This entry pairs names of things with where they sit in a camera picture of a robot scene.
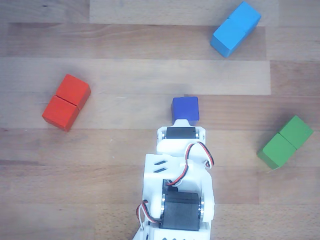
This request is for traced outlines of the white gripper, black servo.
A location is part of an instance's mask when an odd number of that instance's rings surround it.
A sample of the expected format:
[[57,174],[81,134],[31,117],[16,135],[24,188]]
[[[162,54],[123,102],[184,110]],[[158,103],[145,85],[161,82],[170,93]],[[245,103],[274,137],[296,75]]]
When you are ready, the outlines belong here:
[[176,119],[172,126],[157,130],[156,153],[182,156],[189,144],[206,143],[206,130],[196,126],[195,120]]

